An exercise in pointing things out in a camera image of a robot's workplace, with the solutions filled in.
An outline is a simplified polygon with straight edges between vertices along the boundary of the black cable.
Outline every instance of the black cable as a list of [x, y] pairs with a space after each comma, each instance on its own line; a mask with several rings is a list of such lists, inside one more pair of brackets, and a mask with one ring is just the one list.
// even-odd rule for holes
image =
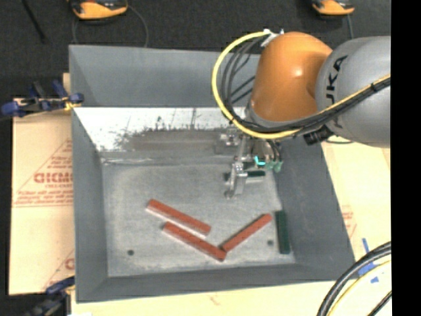
[[231, 55], [230, 59], [228, 60], [224, 71], [222, 72], [222, 78], [221, 78], [221, 88], [220, 88], [220, 94], [221, 94], [221, 99], [223, 100], [224, 104], [226, 104], [227, 102], [227, 95], [226, 95], [226, 79], [228, 76], [228, 72], [230, 71], [231, 65], [232, 63], [238, 58], [239, 55], [242, 55], [242, 53], [244, 53], [245, 50], [248, 50], [250, 48], [250, 45], [246, 45], [242, 48], [237, 49], [237, 51]]
[[242, 93], [240, 96], [238, 96], [237, 98], [234, 98], [231, 103], [232, 104], [236, 104], [239, 100], [243, 99], [245, 96], [247, 96], [249, 93], [251, 93], [253, 90], [253, 88], [248, 89], [246, 92]]
[[280, 161], [281, 160], [281, 152], [278, 149], [278, 146], [276, 145], [274, 140], [267, 140], [270, 147], [272, 148], [272, 151], [274, 153], [274, 160]]
[[299, 130], [296, 134], [306, 134], [308, 132], [312, 132], [318, 130], [323, 124], [333, 120], [337, 116], [341, 115], [345, 111], [348, 111], [351, 107], [354, 107], [356, 104], [360, 103], [368, 96], [372, 95], [373, 93], [377, 92], [378, 90], [389, 86], [390, 85], [390, 78], [387, 78], [377, 84], [372, 84], [368, 86], [365, 90], [363, 90], [357, 96], [354, 96], [352, 99], [342, 103], [339, 106], [335, 106], [333, 109], [328, 111], [324, 111], [322, 114], [312, 115], [301, 120], [296, 120], [291, 124], [283, 124], [281, 126], [276, 127], [265, 127], [255, 122], [249, 122], [242, 119], [238, 114], [235, 113], [234, 108], [232, 106], [232, 99], [231, 99], [231, 88], [232, 82], [234, 80], [235, 74], [239, 71], [237, 68], [241, 58], [247, 51], [250, 51], [252, 46], [256, 43], [261, 41], [261, 38], [257, 38], [251, 43], [244, 45], [241, 49], [237, 50], [228, 61], [222, 75], [222, 85], [221, 85], [221, 97], [222, 100], [227, 108], [227, 110], [231, 113], [234, 119], [236, 119], [240, 124], [243, 126], [250, 128], [256, 132], [264, 132], [264, 133], [274, 133], [274, 132], [282, 132], [286, 130]]
[[379, 302], [378, 305], [367, 315], [367, 316], [375, 316], [377, 313], [382, 310], [382, 308], [386, 305], [386, 303], [391, 299], [392, 291], [388, 292], [385, 297]]
[[143, 46], [147, 47], [149, 43], [149, 29], [147, 27], [146, 21], [143, 18], [143, 16], [137, 10], [135, 10], [132, 6], [128, 5], [128, 8], [131, 9], [132, 12], [136, 14], [136, 16], [142, 21], [143, 28], [145, 29], [145, 43], [143, 44]]
[[34, 13], [32, 12], [32, 9], [29, 6], [27, 0], [20, 0], [20, 1], [24, 5], [26, 12], [28, 13], [29, 17], [31, 18], [32, 24], [34, 25], [41, 42], [44, 43], [44, 44], [49, 43], [49, 41], [47, 39], [47, 36], [45, 36], [43, 30], [41, 29], [41, 26], [39, 25], [39, 23], [38, 23], [35, 15], [34, 15]]
[[348, 280], [352, 278], [360, 269], [365, 267], [367, 264], [381, 259], [387, 255], [391, 254], [391, 242], [386, 242], [385, 244], [377, 247], [376, 249], [368, 252], [365, 256], [359, 259], [354, 265], [352, 265], [347, 271], [345, 271], [341, 277], [339, 277], [329, 292], [324, 298], [317, 316], [326, 316], [334, 302], [337, 298], [343, 287], [346, 285]]
[[72, 43], [78, 44], [78, 38], [76, 37], [76, 30], [78, 29], [79, 19], [75, 17], [72, 21]]
[[243, 89], [248, 83], [253, 81], [256, 78], [256, 76], [252, 76], [248, 78], [246, 81], [244, 81], [240, 86], [237, 87], [232, 93], [231, 96], [234, 96], [237, 92], [239, 92], [241, 89]]
[[353, 30], [351, 15], [349, 14], [347, 15], [347, 23], [348, 23], [349, 39], [352, 40], [354, 38], [354, 30]]

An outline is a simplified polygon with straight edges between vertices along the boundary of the cardboard sheet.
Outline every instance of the cardboard sheet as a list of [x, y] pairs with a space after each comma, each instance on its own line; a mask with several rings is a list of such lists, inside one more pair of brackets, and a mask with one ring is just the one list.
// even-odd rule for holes
[[9, 294], [74, 274], [70, 113], [13, 121]]

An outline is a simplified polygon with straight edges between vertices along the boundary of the red wooden block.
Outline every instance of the red wooden block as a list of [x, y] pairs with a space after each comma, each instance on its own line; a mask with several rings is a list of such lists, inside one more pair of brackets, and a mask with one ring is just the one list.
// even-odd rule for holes
[[146, 208], [166, 218], [172, 219], [177, 223], [180, 223], [188, 228], [192, 228], [204, 235], [209, 234], [209, 232], [211, 231], [211, 226], [209, 226], [208, 224], [205, 224], [200, 220], [190, 217], [185, 213], [177, 211], [176, 209], [167, 206], [155, 199], [149, 200], [149, 204]]
[[225, 251], [198, 238], [196, 235], [178, 227], [177, 225], [170, 223], [169, 221], [164, 225], [163, 231], [170, 235], [173, 235], [177, 239], [213, 257], [214, 259], [217, 259], [218, 261], [225, 260]]
[[228, 241], [225, 241], [221, 245], [221, 249], [223, 249], [226, 252], [232, 250], [233, 248], [237, 247], [240, 243], [242, 243], [245, 239], [253, 235], [266, 224], [268, 224], [271, 220], [272, 216], [270, 214], [262, 215], [260, 218], [253, 221], [250, 225], [246, 226], [243, 230], [238, 232]]

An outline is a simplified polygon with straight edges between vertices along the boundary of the blue clamp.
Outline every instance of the blue clamp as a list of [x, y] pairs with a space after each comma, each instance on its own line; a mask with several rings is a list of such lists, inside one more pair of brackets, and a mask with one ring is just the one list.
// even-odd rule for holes
[[53, 111], [78, 105], [84, 101], [82, 93], [69, 95], [59, 80], [53, 80], [53, 89], [57, 96], [47, 98], [41, 84], [33, 82], [29, 89], [29, 97], [20, 102], [11, 101], [5, 103], [0, 108], [0, 115], [10, 117], [24, 117], [34, 113]]
[[64, 291], [64, 289], [74, 286], [74, 283], [75, 283], [75, 280], [73, 276], [65, 278], [64, 280], [58, 281], [57, 283], [54, 283], [52, 286], [48, 287], [45, 293], [47, 295], [58, 294]]

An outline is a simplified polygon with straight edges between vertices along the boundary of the cable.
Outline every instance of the cable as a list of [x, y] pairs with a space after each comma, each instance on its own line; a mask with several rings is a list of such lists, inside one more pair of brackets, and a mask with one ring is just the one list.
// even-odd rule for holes
[[344, 291], [344, 293], [337, 299], [337, 301], [332, 304], [332, 307], [330, 308], [327, 316], [332, 316], [334, 312], [340, 307], [340, 305], [345, 301], [345, 299], [352, 294], [361, 284], [365, 283], [367, 280], [370, 280], [373, 276], [376, 276], [378, 272], [382, 271], [384, 267], [391, 263], [391, 260], [387, 260], [383, 262], [382, 264], [374, 267], [364, 275], [362, 275], [360, 278], [358, 278], [352, 285]]
[[274, 153], [274, 161], [280, 161], [281, 153], [280, 153], [280, 150], [278, 149], [278, 146], [276, 145], [276, 142], [274, 140], [267, 140], [267, 142], [269, 143]]
[[354, 30], [353, 30], [351, 15], [349, 14], [347, 15], [347, 23], [348, 23], [349, 39], [352, 40], [354, 38]]
[[241, 131], [248, 134], [249, 136], [262, 138], [265, 140], [273, 140], [273, 139], [288, 138], [288, 137], [296, 136], [298, 134], [311, 132], [313, 130], [316, 130], [321, 125], [325, 124], [326, 122], [329, 122], [334, 117], [347, 111], [350, 107], [353, 107], [354, 105], [361, 102], [363, 99], [367, 98], [373, 93], [390, 85], [391, 75], [388, 74], [388, 75], [385, 75], [383, 78], [380, 78], [379, 80], [375, 81], [374, 83], [361, 88], [360, 90], [349, 95], [348, 97], [345, 97], [341, 101], [338, 101], [337, 103], [334, 103], [333, 105], [325, 108], [319, 113], [313, 116], [304, 118], [302, 120], [297, 120], [293, 124], [285, 124], [283, 126], [279, 126], [276, 128], [249, 128], [246, 126], [247, 123], [244, 120], [241, 120], [240, 118], [238, 118], [238, 116], [236, 116], [230, 110], [227, 109], [225, 103], [221, 99], [219, 95], [219, 91], [218, 91], [218, 86], [217, 86], [218, 71], [219, 71], [220, 65], [222, 64], [222, 61], [232, 49], [242, 44], [243, 42], [249, 41], [254, 38], [261, 38], [264, 36], [268, 36], [271, 33], [272, 32], [270, 30], [265, 30], [263, 32], [255, 32], [255, 33], [247, 34], [241, 38], [236, 39], [231, 44], [229, 44], [229, 46], [227, 46], [227, 48], [225, 48], [223, 52], [221, 52], [218, 59], [216, 60], [216, 63], [212, 71], [212, 78], [211, 78], [212, 93], [217, 105], [220, 107], [222, 113], [227, 117], [228, 120], [230, 120], [237, 128], [239, 128]]
[[354, 265], [348, 268], [335, 282], [335, 284], [331, 287], [329, 292], [326, 294], [324, 298], [317, 316], [326, 316], [331, 308], [334, 300], [337, 298], [343, 287], [346, 285], [348, 280], [352, 278], [361, 268], [365, 267], [367, 264], [381, 259], [387, 255], [391, 254], [391, 242], [386, 242], [383, 245], [380, 245], [376, 249], [368, 252], [365, 256], [359, 259]]
[[380, 310], [382, 310], [382, 308], [391, 299], [391, 297], [392, 297], [392, 291], [388, 292], [386, 294], [386, 296], [379, 302], [378, 305], [375, 306], [375, 308], [367, 316], [375, 316], [375, 315], [377, 315], [377, 313]]
[[235, 76], [240, 70], [241, 68], [243, 68], [247, 62], [249, 62], [249, 59], [251, 57], [251, 48], [253, 48], [259, 41], [261, 41], [261, 39], [256, 39], [253, 42], [251, 42], [248, 46], [246, 46], [244, 48], [244, 50], [239, 51], [239, 56], [242, 57], [244, 55], [244, 53], [247, 53], [247, 57], [245, 58], [245, 60], [240, 64], [239, 67], [237, 67], [238, 62], [240, 61], [240, 59], [238, 59], [235, 63], [235, 66], [233, 67], [234, 72], [232, 73], [232, 76]]
[[243, 94], [241, 94], [240, 96], [238, 96], [237, 98], [233, 99], [231, 101], [232, 104], [237, 103], [240, 99], [243, 99], [245, 96], [247, 96], [249, 93], [251, 93], [253, 91], [253, 88], [249, 88], [246, 92], [244, 92]]
[[[222, 85], [221, 85], [222, 100], [224, 101], [224, 104], [225, 104], [228, 112], [231, 113], [233, 118], [238, 123], [244, 125], [248, 129], [254, 130], [255, 132], [274, 133], [274, 132], [282, 132], [282, 131], [286, 131], [286, 130], [294, 130], [294, 129], [297, 129], [297, 128], [300, 129], [300, 131], [301, 131], [300, 134], [305, 134], [306, 132], [307, 133], [313, 132], [315, 130], [318, 130], [323, 124], [332, 120], [334, 117], [337, 117], [341, 113], [344, 113], [349, 108], [351, 108], [354, 105], [356, 105], [357, 103], [361, 102], [363, 99], [368, 97], [371, 93], [378, 91], [379, 85], [385, 85], [385, 86], [389, 85], [389, 78], [387, 76], [385, 76], [384, 80], [381, 79], [381, 80], [375, 82], [374, 85], [367, 86], [366, 90], [361, 90], [362, 91], [361, 94], [358, 94], [358, 92], [357, 92], [356, 94], [353, 94], [350, 97], [347, 97], [346, 99], [343, 99], [342, 101], [344, 101], [344, 102], [342, 102], [342, 101], [337, 102], [337, 103], [333, 104], [331, 107], [328, 107], [328, 108], [324, 109], [323, 111], [321, 111], [321, 112], [319, 112], [315, 115], [309, 116], [309, 117], [301, 119], [301, 120], [296, 120], [292, 124], [284, 124], [284, 125], [277, 126], [277, 127], [266, 128], [266, 127], [263, 127], [263, 126], [261, 126], [257, 123], [248, 122], [246, 120], [243, 120], [240, 116], [238, 116], [235, 113], [235, 111], [232, 107], [232, 102], [230, 100], [230, 89], [231, 89], [232, 80], [234, 78], [234, 74], [238, 72], [238, 69], [236, 69], [236, 65], [238, 64], [239, 60], [241, 60], [241, 56], [244, 55], [245, 50], [247, 48], [250, 49], [255, 44], [256, 41], [260, 41], [260, 40], [259, 39], [255, 40], [253, 43], [247, 45], [245, 48], [240, 49], [238, 52], [236, 52], [235, 54], [232, 55], [232, 57], [230, 58], [227, 66], [224, 70], [224, 73], [223, 73], [223, 76], [222, 76]], [[230, 69], [230, 65], [232, 64], [232, 61], [235, 61], [234, 67], [232, 68], [232, 70], [234, 70], [234, 73], [232, 73], [230, 75], [230, 79], [229, 79], [229, 82], [228, 82], [228, 93], [227, 93], [227, 96], [225, 97], [226, 75], [227, 75], [227, 73]]]
[[20, 2], [22, 2], [22, 4], [24, 5], [26, 14], [28, 14], [28, 16], [30, 17], [30, 19], [32, 21], [32, 24], [34, 25], [34, 27], [35, 27], [35, 29], [38, 33], [39, 39], [41, 40], [41, 43], [42, 44], [48, 44], [49, 40], [48, 40], [47, 36], [44, 34], [43, 30], [41, 29], [41, 26], [39, 25], [39, 23], [37, 21], [37, 18], [35, 16], [34, 12], [32, 12], [32, 9], [29, 6], [27, 0], [20, 0]]
[[241, 89], [243, 89], [248, 83], [250, 83], [251, 81], [253, 81], [255, 79], [256, 76], [252, 76], [250, 77], [248, 80], [244, 81], [239, 87], [237, 87], [237, 89], [235, 89], [232, 93], [231, 96], [234, 96], [237, 92], [239, 92]]
[[134, 14], [137, 15], [137, 17], [142, 21], [143, 27], [145, 28], [145, 43], [143, 44], [144, 47], [147, 47], [148, 43], [149, 43], [149, 29], [147, 27], [146, 21], [143, 18], [143, 16], [141, 16], [141, 14], [135, 10], [132, 6], [128, 5], [128, 8], [131, 9]]
[[[145, 19], [141, 16], [141, 14], [135, 10], [132, 6], [128, 5], [128, 8], [133, 11], [133, 13], [142, 21], [143, 27], [145, 29], [145, 42], [143, 44], [143, 47], [147, 47], [149, 43], [149, 29], [147, 27]], [[72, 22], [72, 43], [78, 44], [78, 38], [76, 36], [76, 30], [78, 29], [79, 25], [79, 19], [76, 17]]]

